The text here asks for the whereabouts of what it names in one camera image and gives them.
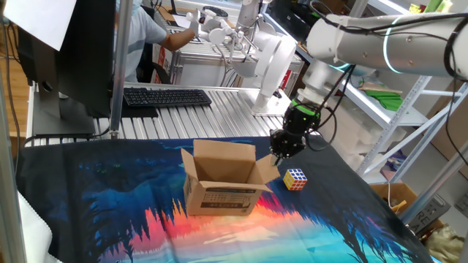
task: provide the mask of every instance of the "black keyboard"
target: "black keyboard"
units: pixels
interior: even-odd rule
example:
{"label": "black keyboard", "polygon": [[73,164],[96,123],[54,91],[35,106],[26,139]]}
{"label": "black keyboard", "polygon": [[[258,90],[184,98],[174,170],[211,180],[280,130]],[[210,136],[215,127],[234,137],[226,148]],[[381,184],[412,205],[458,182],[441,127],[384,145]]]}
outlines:
{"label": "black keyboard", "polygon": [[205,106],[211,100],[201,90],[148,90],[124,88],[124,98],[130,107]]}

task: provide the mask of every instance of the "person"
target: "person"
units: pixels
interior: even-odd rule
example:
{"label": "person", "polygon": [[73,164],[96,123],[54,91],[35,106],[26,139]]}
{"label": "person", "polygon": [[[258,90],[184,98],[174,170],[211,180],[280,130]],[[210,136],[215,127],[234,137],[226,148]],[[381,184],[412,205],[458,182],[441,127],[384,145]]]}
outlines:
{"label": "person", "polygon": [[[116,28],[118,25],[120,1],[121,0],[116,1]],[[176,51],[188,44],[195,36],[194,31],[190,28],[175,34],[168,34],[163,28],[156,24],[153,18],[141,7],[142,1],[143,0],[133,0],[129,50],[125,69],[125,81],[135,83],[138,82],[136,70],[140,63],[145,43],[159,44],[170,51]]]}

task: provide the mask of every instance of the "cardboard box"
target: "cardboard box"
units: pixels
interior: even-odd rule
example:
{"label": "cardboard box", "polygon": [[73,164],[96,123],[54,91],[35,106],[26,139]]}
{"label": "cardboard box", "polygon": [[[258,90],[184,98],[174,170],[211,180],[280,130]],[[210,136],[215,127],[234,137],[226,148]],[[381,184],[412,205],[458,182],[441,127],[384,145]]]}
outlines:
{"label": "cardboard box", "polygon": [[[153,44],[153,62],[162,66],[166,73],[170,74],[170,66],[173,60],[173,53],[159,44]],[[156,70],[151,76],[151,83],[161,84]]]}
{"label": "cardboard box", "polygon": [[[372,189],[382,198],[388,198],[388,184],[372,184],[370,185]],[[412,203],[416,200],[418,196],[415,194],[415,192],[406,184],[406,183],[391,183],[390,184],[390,198],[396,199],[398,203],[403,202],[403,200],[407,201],[407,204],[403,206],[401,209],[399,209],[397,215],[400,215],[403,213]],[[426,216],[426,211],[422,210],[419,212],[417,217],[419,217],[420,221],[422,224],[424,224],[426,221],[424,220],[424,217]],[[410,229],[421,229],[421,226],[417,225],[409,225]],[[433,223],[427,222],[427,225],[423,226],[423,230],[415,233],[418,237],[423,236],[426,232],[431,231],[432,229],[439,229],[442,228],[444,224],[437,219]]]}
{"label": "cardboard box", "polygon": [[265,185],[279,177],[272,155],[255,161],[255,146],[194,140],[194,155],[181,149],[186,173],[184,196],[191,216],[247,216]]}

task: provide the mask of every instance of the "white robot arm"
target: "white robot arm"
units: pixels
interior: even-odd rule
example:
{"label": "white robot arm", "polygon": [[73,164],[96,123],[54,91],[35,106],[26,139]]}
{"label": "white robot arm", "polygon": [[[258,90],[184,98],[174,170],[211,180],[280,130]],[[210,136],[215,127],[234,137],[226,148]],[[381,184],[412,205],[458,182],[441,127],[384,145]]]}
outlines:
{"label": "white robot arm", "polygon": [[[229,36],[232,39],[230,58],[236,49],[249,59],[249,63],[233,63],[233,67],[239,74],[241,74],[239,71],[252,71],[249,76],[241,75],[253,77],[254,86],[260,88],[257,98],[251,105],[254,115],[266,111],[267,103],[274,91],[280,86],[290,66],[296,47],[292,37],[277,34],[273,26],[263,20],[263,16],[258,14],[258,4],[258,0],[243,2],[241,14],[246,15],[242,21],[238,22],[236,30],[230,28],[223,18],[217,17],[210,10],[197,10],[196,13],[187,14],[187,20],[191,21],[190,28],[194,30],[196,35],[216,45],[222,44],[224,38]],[[251,23],[251,25],[244,26],[241,22]]]}
{"label": "white robot arm", "polygon": [[435,13],[376,18],[328,15],[317,21],[307,39],[307,48],[317,62],[303,79],[306,88],[298,91],[285,113],[283,129],[271,135],[276,163],[303,150],[304,135],[322,125],[320,111],[332,92],[325,82],[336,68],[360,65],[466,80],[467,23],[468,14]]}

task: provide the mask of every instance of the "white paper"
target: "white paper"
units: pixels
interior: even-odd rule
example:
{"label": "white paper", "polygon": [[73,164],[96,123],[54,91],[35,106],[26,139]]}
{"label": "white paper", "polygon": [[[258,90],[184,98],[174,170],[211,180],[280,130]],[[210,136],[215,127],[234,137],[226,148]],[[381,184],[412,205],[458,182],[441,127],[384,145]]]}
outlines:
{"label": "white paper", "polygon": [[8,0],[4,16],[60,51],[76,0]]}
{"label": "white paper", "polygon": [[190,21],[187,20],[185,15],[173,15],[173,17],[178,26],[183,27],[183,28],[190,27]]}
{"label": "white paper", "polygon": [[37,215],[19,192],[18,202],[26,261],[28,263],[61,263],[48,253],[52,241],[52,232],[49,226]]}

